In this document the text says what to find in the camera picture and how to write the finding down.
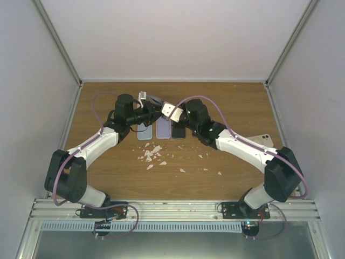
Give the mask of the blue magsafe phone case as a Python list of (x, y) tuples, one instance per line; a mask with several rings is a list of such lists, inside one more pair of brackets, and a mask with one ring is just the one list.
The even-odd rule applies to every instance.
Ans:
[(151, 103), (156, 104), (156, 105), (159, 105), (159, 106), (163, 106), (163, 104), (164, 104), (164, 100), (161, 99), (160, 97), (157, 97), (157, 96), (147, 95), (147, 99), (148, 99)]

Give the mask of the light blue phone case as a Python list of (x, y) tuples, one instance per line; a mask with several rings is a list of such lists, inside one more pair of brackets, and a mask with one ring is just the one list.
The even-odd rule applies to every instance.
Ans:
[(137, 139), (138, 140), (151, 140), (153, 137), (152, 125), (146, 126), (145, 124), (140, 124), (137, 127)]

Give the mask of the lavender phone case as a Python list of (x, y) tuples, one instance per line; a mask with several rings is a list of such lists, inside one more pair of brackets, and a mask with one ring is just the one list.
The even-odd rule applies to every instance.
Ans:
[(160, 117), (156, 121), (156, 138), (170, 139), (171, 138), (171, 121)]

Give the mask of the dark green smartphone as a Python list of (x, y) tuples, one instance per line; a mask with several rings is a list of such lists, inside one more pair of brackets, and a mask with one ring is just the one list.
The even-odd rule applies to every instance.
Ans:
[(185, 139), (186, 137), (185, 127), (173, 126), (171, 136), (173, 139)]

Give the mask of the phone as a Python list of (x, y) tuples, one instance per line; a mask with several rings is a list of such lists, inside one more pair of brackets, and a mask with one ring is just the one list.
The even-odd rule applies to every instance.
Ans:
[(193, 131), (192, 132), (192, 136), (195, 137), (195, 138), (198, 138), (199, 134), (197, 131)]

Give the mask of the white phone stand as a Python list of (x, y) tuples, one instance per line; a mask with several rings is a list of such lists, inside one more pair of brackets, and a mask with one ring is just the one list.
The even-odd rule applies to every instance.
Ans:
[(256, 135), (252, 137), (247, 137), (247, 139), (255, 142), (256, 144), (266, 146), (269, 148), (274, 147), (272, 138), (268, 134)]

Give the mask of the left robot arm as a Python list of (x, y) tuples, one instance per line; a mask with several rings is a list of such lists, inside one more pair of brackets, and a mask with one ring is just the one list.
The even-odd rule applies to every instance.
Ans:
[(106, 193), (88, 185), (87, 169), (104, 152), (122, 142), (134, 125), (152, 125), (162, 115), (162, 105), (162, 100), (144, 92), (138, 99), (130, 94), (120, 94), (107, 120), (100, 123), (100, 129), (92, 137), (67, 151), (56, 150), (44, 183), (54, 204), (84, 204), (92, 207), (97, 217), (107, 217), (111, 213), (111, 204), (106, 201)]

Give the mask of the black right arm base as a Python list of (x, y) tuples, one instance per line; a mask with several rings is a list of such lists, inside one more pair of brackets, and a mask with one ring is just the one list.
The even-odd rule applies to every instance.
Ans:
[(220, 203), (220, 211), (223, 219), (261, 220), (271, 218), (267, 204), (258, 209), (252, 209), (244, 202), (225, 201)]

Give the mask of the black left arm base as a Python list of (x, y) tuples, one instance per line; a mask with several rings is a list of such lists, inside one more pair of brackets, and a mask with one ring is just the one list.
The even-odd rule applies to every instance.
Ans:
[(112, 206), (108, 209), (93, 209), (82, 207), (76, 210), (76, 215), (82, 219), (125, 219), (127, 217), (128, 202), (110, 201), (104, 204), (105, 207)]

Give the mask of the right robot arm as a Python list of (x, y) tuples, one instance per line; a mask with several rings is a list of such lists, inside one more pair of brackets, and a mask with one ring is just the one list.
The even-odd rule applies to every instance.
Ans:
[(252, 218), (272, 201), (294, 199), (297, 186), (306, 182), (291, 149), (266, 147), (239, 135), (226, 122), (212, 120), (200, 99), (184, 99), (177, 108), (182, 111), (178, 122), (193, 131), (202, 144), (235, 155), (263, 173), (264, 182), (250, 188), (238, 201), (242, 217)]

